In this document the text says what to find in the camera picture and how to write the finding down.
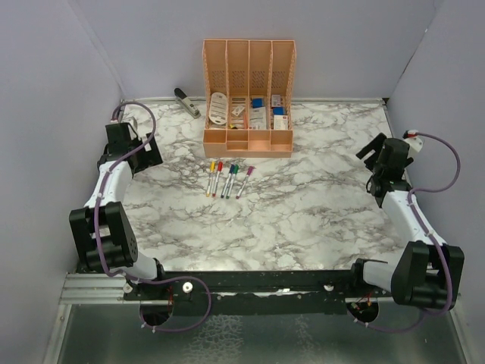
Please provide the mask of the yellow white pen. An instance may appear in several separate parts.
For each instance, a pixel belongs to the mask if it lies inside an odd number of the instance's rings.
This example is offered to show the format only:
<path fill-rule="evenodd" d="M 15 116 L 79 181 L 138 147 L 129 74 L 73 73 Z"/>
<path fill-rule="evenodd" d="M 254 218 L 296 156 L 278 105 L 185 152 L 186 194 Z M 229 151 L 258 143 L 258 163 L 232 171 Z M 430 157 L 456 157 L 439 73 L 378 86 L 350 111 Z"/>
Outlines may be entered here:
<path fill-rule="evenodd" d="M 210 197 L 211 194 L 212 194 L 213 182 L 214 182 L 214 171 L 210 171 L 209 176 L 208 176 L 208 185 L 207 185 L 207 188 L 206 188 L 206 191 L 205 191 L 205 195 L 207 197 Z"/>

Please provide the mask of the red white pen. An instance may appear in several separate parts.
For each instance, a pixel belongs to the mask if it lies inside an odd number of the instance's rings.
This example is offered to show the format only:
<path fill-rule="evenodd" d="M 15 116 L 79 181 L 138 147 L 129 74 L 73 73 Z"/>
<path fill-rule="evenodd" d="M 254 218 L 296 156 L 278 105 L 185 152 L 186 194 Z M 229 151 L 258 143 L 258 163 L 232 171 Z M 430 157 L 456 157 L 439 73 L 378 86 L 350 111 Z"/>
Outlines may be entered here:
<path fill-rule="evenodd" d="M 221 175 L 220 171 L 215 172 L 215 175 L 214 175 L 214 178 L 213 178 L 213 181 L 212 181 L 212 185 L 211 185 L 211 195 L 213 197 L 216 197 L 216 195 L 217 195 L 217 186 L 218 186 L 220 175 Z"/>

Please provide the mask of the blue white pen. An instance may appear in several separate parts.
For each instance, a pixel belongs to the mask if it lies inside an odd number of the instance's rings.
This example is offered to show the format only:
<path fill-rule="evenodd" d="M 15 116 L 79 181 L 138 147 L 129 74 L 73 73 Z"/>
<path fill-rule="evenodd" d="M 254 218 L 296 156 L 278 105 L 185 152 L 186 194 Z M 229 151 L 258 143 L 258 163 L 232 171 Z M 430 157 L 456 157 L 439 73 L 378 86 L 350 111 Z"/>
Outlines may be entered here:
<path fill-rule="evenodd" d="M 230 181 L 231 181 L 231 178 L 232 178 L 232 173 L 229 173 L 226 177 L 226 180 L 224 182 L 224 186 L 223 186 L 223 189 L 221 191 L 221 198 L 224 198 L 227 194 L 227 189 L 230 185 Z"/>

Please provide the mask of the green white pen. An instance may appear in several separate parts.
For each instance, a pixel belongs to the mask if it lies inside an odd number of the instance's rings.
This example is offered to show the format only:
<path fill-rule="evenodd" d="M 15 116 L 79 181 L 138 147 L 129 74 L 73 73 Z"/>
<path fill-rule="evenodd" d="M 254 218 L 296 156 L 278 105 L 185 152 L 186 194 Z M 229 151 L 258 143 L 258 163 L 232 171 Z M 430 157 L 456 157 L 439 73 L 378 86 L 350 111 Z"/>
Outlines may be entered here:
<path fill-rule="evenodd" d="M 226 194 L 225 194 L 226 199 L 230 198 L 230 194 L 232 192 L 235 179 L 236 179 L 236 173 L 232 173 L 230 175 L 230 182 L 228 183 L 228 186 L 227 186 L 227 189 L 226 189 Z"/>

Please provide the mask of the pink white pen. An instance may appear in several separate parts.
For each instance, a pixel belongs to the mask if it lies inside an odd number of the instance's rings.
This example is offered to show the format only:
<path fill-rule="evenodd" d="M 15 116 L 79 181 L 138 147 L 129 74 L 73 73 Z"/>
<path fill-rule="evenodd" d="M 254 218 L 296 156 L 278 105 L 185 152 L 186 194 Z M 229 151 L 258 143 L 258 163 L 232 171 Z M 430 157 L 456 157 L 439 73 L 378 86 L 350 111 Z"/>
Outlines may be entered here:
<path fill-rule="evenodd" d="M 249 177 L 250 177 L 250 174 L 245 175 L 243 182 L 242 182 L 242 184 L 241 184 L 241 186 L 240 186 L 240 188 L 239 188 L 239 190 L 236 194 L 236 199 L 239 199 L 241 197 L 241 195 L 243 194 L 243 191 L 246 188 L 246 185 L 248 183 Z"/>

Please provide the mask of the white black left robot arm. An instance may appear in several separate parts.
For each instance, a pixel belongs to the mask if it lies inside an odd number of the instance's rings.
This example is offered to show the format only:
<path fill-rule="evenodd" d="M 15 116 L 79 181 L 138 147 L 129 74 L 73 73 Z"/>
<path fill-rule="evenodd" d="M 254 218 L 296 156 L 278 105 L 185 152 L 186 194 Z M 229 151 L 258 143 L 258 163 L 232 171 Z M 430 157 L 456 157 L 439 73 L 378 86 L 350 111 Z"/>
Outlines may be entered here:
<path fill-rule="evenodd" d="M 120 163 L 116 161 L 142 145 L 136 126 L 129 122 L 111 123 L 105 127 L 108 142 L 98 160 L 99 178 L 84 207 L 70 212 L 69 222 L 80 266 L 87 271 L 103 273 L 99 248 L 111 274 L 126 274 L 142 280 L 141 290 L 151 299 L 167 292 L 164 269 L 155 258 L 138 250 L 133 229 L 122 202 L 134 175 L 163 163 L 155 140 Z"/>

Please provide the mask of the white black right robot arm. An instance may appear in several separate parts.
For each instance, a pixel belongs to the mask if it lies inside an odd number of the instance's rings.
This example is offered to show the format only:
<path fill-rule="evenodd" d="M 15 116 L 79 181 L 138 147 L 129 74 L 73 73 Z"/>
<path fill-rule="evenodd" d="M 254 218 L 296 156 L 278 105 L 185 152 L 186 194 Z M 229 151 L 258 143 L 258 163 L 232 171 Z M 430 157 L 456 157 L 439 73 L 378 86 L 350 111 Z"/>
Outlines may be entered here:
<path fill-rule="evenodd" d="M 401 139 L 380 133 L 357 153 L 371 172 L 367 193 L 386 213 L 406 246 L 395 265 L 357 259 L 348 287 L 358 297 L 379 287 L 399 305 L 436 315 L 455 305 L 465 254 L 433 229 L 418 205 L 418 188 L 405 179 L 405 170 L 422 150 L 425 137 L 416 130 L 406 131 Z"/>

